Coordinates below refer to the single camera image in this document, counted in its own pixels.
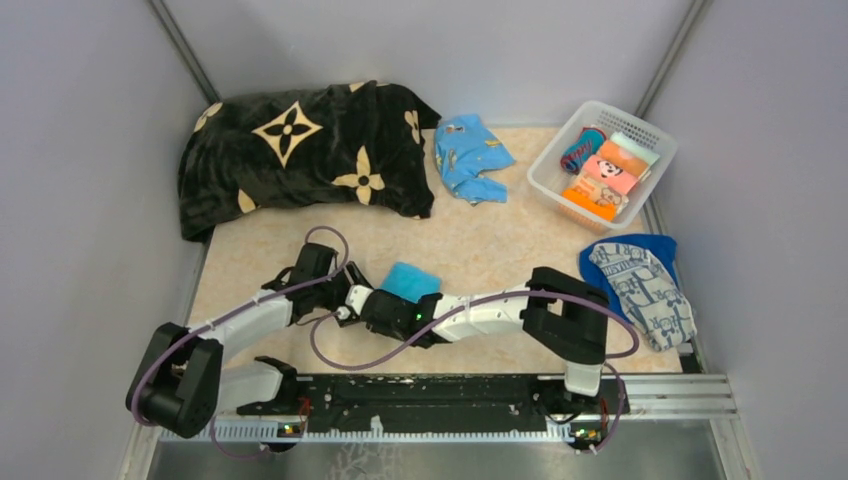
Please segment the pink panda rolled towel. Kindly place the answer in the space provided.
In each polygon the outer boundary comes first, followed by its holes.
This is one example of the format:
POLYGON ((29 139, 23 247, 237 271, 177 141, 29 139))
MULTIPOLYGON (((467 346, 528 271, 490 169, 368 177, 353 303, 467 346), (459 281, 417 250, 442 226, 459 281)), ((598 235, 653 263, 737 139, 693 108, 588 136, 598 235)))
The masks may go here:
POLYGON ((599 155, 590 156, 582 166, 581 172, 623 195, 628 195, 639 184, 637 177, 602 159, 599 155))

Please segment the striped rolled towel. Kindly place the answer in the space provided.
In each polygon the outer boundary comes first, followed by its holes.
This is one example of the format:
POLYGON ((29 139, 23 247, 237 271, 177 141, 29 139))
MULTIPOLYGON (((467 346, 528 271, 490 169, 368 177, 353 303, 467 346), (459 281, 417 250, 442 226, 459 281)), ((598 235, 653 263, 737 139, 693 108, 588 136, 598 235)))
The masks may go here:
POLYGON ((577 140, 564 151, 560 166, 569 174, 579 174, 588 159, 606 140, 607 136, 601 129, 595 126, 584 127, 577 140))

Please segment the black blanket with beige flowers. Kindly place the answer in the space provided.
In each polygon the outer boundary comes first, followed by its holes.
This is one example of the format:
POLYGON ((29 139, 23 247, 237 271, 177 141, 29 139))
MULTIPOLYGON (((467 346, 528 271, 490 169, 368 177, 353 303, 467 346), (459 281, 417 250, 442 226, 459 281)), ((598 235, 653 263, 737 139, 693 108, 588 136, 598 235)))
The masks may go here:
POLYGON ((177 170, 180 234, 262 208, 356 203, 430 217, 423 132, 440 114, 376 80, 230 97, 198 117, 177 170))

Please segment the white blue printed towel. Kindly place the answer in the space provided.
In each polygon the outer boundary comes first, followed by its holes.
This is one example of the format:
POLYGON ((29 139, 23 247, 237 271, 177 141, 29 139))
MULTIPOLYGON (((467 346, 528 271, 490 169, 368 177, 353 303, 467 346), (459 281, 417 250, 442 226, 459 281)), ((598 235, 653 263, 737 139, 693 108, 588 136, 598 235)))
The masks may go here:
POLYGON ((654 350, 675 349, 696 335, 691 304, 652 252, 604 242, 593 247, 589 261, 611 286, 624 316, 654 350))

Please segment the white plastic basket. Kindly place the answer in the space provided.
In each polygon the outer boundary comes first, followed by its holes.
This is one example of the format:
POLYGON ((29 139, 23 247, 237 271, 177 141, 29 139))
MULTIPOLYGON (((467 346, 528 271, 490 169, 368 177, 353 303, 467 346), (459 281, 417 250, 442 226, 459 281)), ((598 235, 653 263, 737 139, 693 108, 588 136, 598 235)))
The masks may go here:
POLYGON ((678 143, 658 127, 587 101, 527 171, 540 201, 596 233, 628 227, 670 166, 678 143))

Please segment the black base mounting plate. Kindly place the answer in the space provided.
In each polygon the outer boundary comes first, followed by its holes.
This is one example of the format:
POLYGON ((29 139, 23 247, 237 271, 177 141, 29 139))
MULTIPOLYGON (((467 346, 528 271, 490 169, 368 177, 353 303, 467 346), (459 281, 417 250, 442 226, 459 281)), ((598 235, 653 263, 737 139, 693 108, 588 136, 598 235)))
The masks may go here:
POLYGON ((540 433, 565 420, 627 414, 623 384, 601 381, 595 396, 570 393, 559 375, 299 375, 275 398, 237 408, 244 416, 288 415, 309 433, 540 433))

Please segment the light blue patterned cloth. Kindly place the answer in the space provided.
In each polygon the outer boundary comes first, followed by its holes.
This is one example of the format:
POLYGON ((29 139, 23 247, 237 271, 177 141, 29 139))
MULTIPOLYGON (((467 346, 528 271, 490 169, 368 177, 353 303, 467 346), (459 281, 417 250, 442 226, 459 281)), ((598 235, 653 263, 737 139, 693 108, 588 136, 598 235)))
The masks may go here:
POLYGON ((509 168, 515 159, 479 115, 459 115, 442 122, 434 142, 436 169, 455 198, 471 205, 508 200, 507 187, 485 173, 509 168))

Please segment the dark blue towel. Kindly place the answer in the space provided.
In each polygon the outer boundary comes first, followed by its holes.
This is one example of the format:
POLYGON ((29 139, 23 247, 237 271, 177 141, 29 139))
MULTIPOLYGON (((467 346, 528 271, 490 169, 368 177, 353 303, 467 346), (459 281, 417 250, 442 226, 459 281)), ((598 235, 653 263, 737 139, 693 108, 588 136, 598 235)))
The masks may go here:
POLYGON ((675 301, 677 242, 666 235, 627 234, 602 239, 578 255, 583 280, 609 297, 609 308, 628 317, 633 307, 675 301))

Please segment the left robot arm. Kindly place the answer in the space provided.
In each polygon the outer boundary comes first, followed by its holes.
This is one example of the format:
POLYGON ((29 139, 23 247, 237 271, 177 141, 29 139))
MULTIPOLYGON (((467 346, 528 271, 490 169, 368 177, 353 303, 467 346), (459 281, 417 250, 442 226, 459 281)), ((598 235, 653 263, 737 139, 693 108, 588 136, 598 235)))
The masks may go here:
POLYGON ((357 282, 368 281, 355 263, 331 247, 304 244, 294 265, 233 311, 196 328, 160 325, 127 392, 127 410, 138 423, 182 438, 201 433, 222 412, 295 412, 300 388, 293 366, 269 356, 233 368, 227 364, 316 309, 338 311, 357 282))

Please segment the bright blue terry towel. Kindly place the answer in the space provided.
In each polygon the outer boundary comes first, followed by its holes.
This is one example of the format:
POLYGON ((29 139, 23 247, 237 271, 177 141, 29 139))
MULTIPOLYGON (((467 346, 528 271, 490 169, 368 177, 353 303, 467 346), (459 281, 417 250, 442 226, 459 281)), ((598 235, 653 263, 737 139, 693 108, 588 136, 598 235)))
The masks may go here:
POLYGON ((439 293, 441 279, 403 262, 395 263, 380 284, 380 289, 406 301, 417 303, 422 297, 439 293))

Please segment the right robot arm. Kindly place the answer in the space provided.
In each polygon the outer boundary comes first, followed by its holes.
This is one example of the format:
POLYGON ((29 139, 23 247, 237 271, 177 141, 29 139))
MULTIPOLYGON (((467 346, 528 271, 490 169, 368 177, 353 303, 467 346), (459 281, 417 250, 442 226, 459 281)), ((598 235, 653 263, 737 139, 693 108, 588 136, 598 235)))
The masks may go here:
POLYGON ((563 398, 576 412, 602 398, 608 296, 550 267, 536 267, 529 281, 483 295, 437 292, 413 302, 383 289, 353 285, 345 305, 369 331, 413 345, 436 344, 523 332, 565 362, 563 398))

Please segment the orange bear rolled towel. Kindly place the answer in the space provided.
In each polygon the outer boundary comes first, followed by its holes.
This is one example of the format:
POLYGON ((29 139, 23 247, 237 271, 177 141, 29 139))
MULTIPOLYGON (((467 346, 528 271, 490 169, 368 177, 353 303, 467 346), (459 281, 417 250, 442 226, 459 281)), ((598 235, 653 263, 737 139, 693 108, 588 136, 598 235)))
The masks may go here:
POLYGON ((562 197, 601 219, 612 221, 628 205, 629 198, 592 176, 574 177, 562 197))

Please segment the mint green rolled towel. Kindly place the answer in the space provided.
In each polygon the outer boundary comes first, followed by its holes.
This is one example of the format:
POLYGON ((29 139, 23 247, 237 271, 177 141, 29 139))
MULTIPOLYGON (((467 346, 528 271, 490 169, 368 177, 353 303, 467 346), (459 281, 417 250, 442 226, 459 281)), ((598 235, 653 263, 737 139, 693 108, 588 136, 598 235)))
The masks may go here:
POLYGON ((623 132, 613 133, 610 140, 619 147, 633 154, 635 157, 641 159, 649 166, 654 165, 660 159, 660 155, 658 153, 642 146, 636 140, 630 138, 623 132))

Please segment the aluminium frame rail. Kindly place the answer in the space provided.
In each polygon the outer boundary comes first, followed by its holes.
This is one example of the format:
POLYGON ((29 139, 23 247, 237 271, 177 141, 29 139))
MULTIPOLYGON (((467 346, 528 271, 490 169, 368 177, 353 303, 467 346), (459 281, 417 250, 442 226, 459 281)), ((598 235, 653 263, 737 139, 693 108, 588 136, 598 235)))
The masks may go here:
POLYGON ((615 378, 623 384, 630 402, 627 414, 595 421, 565 420, 540 433, 501 434, 389 434, 380 428, 364 433, 309 433, 306 423, 288 415, 244 416, 236 410, 219 414, 213 426, 191 437, 194 441, 276 443, 489 443, 553 442, 597 436, 621 430, 627 421, 690 421, 732 419, 737 415, 729 382, 709 374, 624 374, 615 378))

